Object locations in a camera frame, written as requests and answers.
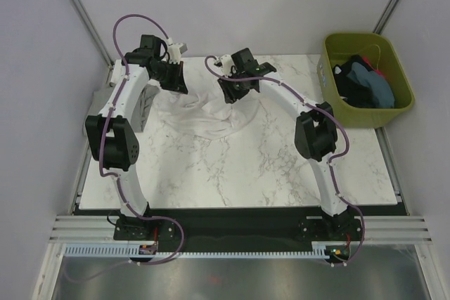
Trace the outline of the white t-shirt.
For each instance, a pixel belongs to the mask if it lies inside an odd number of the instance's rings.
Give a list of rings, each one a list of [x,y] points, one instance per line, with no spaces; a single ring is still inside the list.
[[[230,104],[219,91],[188,94],[161,91],[152,108],[176,132],[213,141],[245,128],[255,118],[259,100],[250,97]]]

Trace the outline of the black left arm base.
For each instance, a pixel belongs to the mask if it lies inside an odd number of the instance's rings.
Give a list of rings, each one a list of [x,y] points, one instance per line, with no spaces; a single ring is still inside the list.
[[[172,221],[144,221],[125,216],[119,210],[112,210],[106,216],[107,222],[114,226],[113,239],[117,241],[154,241],[173,240],[179,235],[179,229]]]

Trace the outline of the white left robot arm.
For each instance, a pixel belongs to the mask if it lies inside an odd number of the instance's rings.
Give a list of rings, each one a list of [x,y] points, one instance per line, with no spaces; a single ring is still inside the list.
[[[149,208],[139,183],[136,162],[140,145],[131,127],[131,118],[143,90],[155,80],[166,91],[186,94],[184,63],[185,43],[145,34],[140,45],[117,60],[114,71],[118,82],[106,104],[96,115],[85,120],[92,157],[98,162],[99,174],[115,185],[120,212],[133,217],[130,231],[139,239],[149,238],[154,222],[146,217]]]

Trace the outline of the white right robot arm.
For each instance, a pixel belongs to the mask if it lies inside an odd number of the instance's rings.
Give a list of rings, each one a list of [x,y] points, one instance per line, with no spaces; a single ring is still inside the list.
[[[222,71],[218,83],[226,103],[233,104],[255,91],[272,99],[292,117],[295,148],[310,164],[319,189],[320,208],[329,216],[322,221],[323,234],[333,240],[344,235],[347,222],[339,215],[346,212],[347,204],[336,188],[331,165],[338,141],[332,107],[303,97],[273,65],[258,63],[248,48],[215,58],[214,66]]]

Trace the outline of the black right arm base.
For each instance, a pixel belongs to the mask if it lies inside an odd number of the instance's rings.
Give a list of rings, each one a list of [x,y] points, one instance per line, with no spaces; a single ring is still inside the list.
[[[330,216],[303,216],[299,220],[300,235],[309,241],[359,241],[362,236],[360,219],[349,210]]]

